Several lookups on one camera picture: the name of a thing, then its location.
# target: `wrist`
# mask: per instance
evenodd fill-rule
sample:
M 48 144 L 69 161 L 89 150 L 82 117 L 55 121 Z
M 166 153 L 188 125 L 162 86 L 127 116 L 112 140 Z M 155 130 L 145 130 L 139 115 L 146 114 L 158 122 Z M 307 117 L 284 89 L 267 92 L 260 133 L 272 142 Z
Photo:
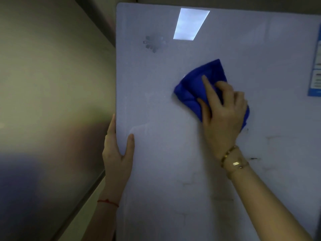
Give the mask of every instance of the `wrist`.
M 122 191 L 121 192 L 118 190 L 114 191 L 114 190 L 111 190 L 110 188 L 105 187 L 100 193 L 99 199 L 108 199 L 111 202 L 119 204 L 122 194 L 123 194 Z
M 212 152 L 213 152 L 213 154 L 214 154 L 214 157 L 215 157 L 217 160 L 221 161 L 222 158 L 225 156 L 225 154 L 226 154 L 233 146 L 235 146 L 235 143 L 234 143 L 234 144 L 231 143 L 231 144 L 229 144 L 229 145 L 227 145 L 227 146 L 222 146 L 222 147 L 220 147 L 219 150 L 212 150 Z
M 239 148 L 234 149 L 224 160 L 223 168 L 227 171 L 227 173 L 234 172 L 237 165 L 233 165 L 235 162 L 239 162 L 242 164 L 246 164 L 247 161 L 243 157 L 243 154 Z

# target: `snowflake logo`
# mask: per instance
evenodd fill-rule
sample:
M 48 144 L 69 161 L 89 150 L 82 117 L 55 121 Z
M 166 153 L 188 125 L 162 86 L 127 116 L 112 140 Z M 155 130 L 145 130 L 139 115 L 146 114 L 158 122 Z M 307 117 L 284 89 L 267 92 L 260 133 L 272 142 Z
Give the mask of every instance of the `snowflake logo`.
M 146 36 L 145 40 L 142 42 L 145 44 L 146 49 L 152 50 L 154 53 L 163 45 L 166 44 L 162 36 Z

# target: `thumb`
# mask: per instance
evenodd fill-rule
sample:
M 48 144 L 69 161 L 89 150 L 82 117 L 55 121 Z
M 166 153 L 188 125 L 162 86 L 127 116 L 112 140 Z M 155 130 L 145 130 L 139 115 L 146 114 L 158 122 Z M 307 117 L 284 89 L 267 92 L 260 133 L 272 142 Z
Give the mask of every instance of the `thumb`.
M 135 149 L 134 135 L 130 134 L 128 136 L 128 139 L 127 139 L 126 152 L 125 152 L 125 155 L 124 155 L 124 160 L 125 161 L 133 161 L 134 149 Z

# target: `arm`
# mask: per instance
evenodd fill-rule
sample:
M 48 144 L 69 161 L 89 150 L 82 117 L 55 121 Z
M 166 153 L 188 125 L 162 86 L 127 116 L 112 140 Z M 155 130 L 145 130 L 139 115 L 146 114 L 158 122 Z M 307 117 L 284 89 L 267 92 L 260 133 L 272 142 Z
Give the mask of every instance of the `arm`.
M 226 152 L 235 146 L 247 109 L 247 101 L 243 92 L 234 92 L 229 84 L 220 81 L 215 86 L 223 92 L 222 105 L 205 76 L 203 83 L 213 115 L 211 116 L 207 104 L 198 100 L 202 107 L 204 135 L 214 157 L 221 160 Z M 225 158 L 223 167 L 229 174 L 259 238 L 262 241 L 312 240 L 252 168 L 245 166 L 240 169 L 233 165 L 234 162 L 246 163 L 239 149 L 233 150 Z
M 98 202 L 94 215 L 82 237 L 82 241 L 111 241 L 116 227 L 116 211 L 123 190 L 130 177 L 134 156 L 134 135 L 129 135 L 125 155 L 119 153 L 116 139 L 115 115 L 110 122 L 102 153 L 105 165 L 105 188 L 99 199 L 112 203 Z

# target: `label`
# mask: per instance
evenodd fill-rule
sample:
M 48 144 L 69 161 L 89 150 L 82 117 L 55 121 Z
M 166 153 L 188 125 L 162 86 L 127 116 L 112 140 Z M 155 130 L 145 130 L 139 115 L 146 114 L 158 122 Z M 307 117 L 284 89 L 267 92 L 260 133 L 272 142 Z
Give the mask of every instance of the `label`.
M 312 67 L 309 96 L 321 96 L 321 25 Z

